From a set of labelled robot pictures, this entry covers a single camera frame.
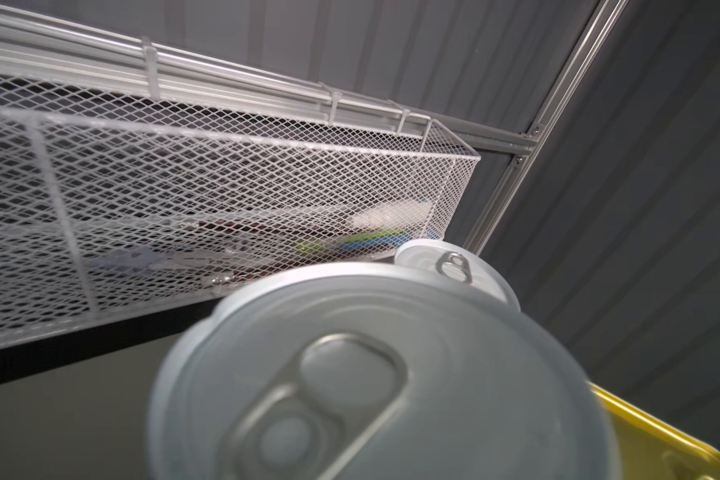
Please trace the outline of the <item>pink white can pull tab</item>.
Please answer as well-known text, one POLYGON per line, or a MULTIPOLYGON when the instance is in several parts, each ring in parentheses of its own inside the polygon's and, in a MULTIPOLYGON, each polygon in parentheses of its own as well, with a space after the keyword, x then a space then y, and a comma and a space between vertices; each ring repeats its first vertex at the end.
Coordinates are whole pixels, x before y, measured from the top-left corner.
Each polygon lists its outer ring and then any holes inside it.
POLYGON ((457 245, 441 240, 410 240, 396 250, 394 264, 450 278, 521 310, 518 297, 504 277, 479 256, 457 245))

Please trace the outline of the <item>teal can pull tab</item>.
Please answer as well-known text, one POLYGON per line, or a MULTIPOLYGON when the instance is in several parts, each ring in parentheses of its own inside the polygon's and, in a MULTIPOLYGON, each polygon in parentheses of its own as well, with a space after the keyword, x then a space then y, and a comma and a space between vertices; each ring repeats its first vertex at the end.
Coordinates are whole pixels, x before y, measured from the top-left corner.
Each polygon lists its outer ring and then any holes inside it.
POLYGON ((618 479, 583 369, 517 308, 381 263, 224 298, 151 392, 154 479, 618 479))

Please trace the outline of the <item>gold rectangular tin can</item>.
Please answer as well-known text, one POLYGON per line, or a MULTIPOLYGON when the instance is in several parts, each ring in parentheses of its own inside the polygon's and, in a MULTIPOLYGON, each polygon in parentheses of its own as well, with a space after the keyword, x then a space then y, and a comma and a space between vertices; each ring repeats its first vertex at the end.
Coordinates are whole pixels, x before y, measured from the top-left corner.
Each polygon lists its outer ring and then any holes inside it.
POLYGON ((591 384, 617 439, 623 479, 720 480, 720 452, 591 384))

